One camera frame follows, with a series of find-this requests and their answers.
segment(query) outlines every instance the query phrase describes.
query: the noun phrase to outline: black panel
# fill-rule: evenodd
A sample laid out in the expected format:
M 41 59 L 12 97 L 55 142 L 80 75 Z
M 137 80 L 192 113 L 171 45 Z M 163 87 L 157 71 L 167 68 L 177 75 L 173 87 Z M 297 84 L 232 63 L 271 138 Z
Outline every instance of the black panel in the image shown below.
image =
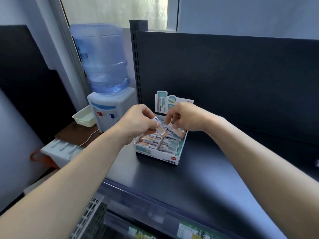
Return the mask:
M 319 144 L 319 41 L 137 32 L 143 103 L 157 90 L 233 124 Z
M 76 112 L 55 70 L 49 70 L 25 25 L 0 26 L 0 88 L 44 144 Z

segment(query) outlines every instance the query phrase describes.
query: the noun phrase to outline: right hand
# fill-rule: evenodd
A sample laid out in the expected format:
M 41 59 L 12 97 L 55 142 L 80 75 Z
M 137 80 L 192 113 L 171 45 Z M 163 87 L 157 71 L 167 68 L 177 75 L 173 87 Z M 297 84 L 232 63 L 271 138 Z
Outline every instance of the right hand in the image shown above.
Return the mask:
M 180 102 L 167 112 L 165 123 L 174 123 L 173 128 L 188 131 L 203 131 L 206 121 L 214 116 L 212 113 L 189 102 Z

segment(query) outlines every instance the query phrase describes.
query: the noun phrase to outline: water bottle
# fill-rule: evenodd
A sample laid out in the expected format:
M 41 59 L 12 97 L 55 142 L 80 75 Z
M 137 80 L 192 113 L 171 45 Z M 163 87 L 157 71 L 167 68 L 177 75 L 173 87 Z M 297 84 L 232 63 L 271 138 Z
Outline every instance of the water bottle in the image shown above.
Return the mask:
M 122 28 L 106 23 L 72 24 L 70 32 L 94 92 L 115 94 L 129 86 Z

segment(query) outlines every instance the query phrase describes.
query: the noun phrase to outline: display box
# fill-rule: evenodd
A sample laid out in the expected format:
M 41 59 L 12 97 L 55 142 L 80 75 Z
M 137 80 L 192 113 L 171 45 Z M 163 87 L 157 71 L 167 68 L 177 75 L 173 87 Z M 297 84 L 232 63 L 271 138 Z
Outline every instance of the display box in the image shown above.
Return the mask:
M 176 104 L 178 104 L 179 102 L 182 102 L 182 101 L 194 103 L 194 100 L 183 99 L 183 98 L 176 97 L 174 95 L 168 96 L 166 91 L 158 91 L 155 94 L 155 114 L 156 114 L 157 118 L 162 122 L 163 125 L 165 125 L 165 116 L 159 115 L 158 113 L 167 114 L 167 112 L 170 108 L 172 108 L 173 106 L 175 106 Z M 187 133 L 188 133 L 188 131 L 186 131 L 186 135 L 179 142 L 179 147 L 178 147 L 177 153 L 175 155 L 169 154 L 166 152 L 162 152 L 159 150 L 154 150 L 151 148 L 150 149 L 145 148 L 145 147 L 138 145 L 137 142 L 139 141 L 141 136 L 138 136 L 134 140 L 134 148 L 135 148 L 135 151 L 137 153 L 145 154 L 147 156 L 157 158 L 157 159 L 160 159 L 160 160 L 177 165 L 180 161 L 181 153 L 183 151 L 184 144 L 185 144 L 185 141 L 187 138 Z

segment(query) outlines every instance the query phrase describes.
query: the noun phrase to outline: pegboard slots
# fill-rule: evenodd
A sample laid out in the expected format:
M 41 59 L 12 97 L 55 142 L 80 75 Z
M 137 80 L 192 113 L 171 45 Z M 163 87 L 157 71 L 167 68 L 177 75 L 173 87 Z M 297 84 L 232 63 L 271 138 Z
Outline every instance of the pegboard slots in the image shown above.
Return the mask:
M 136 80 L 136 90 L 138 94 L 138 103 L 142 104 L 142 94 L 141 94 L 141 77 L 140 77 L 140 67 L 138 60 L 138 44 L 136 33 L 132 33 L 132 49 L 133 49 L 133 59 L 134 59 L 134 70 L 135 70 L 135 80 Z

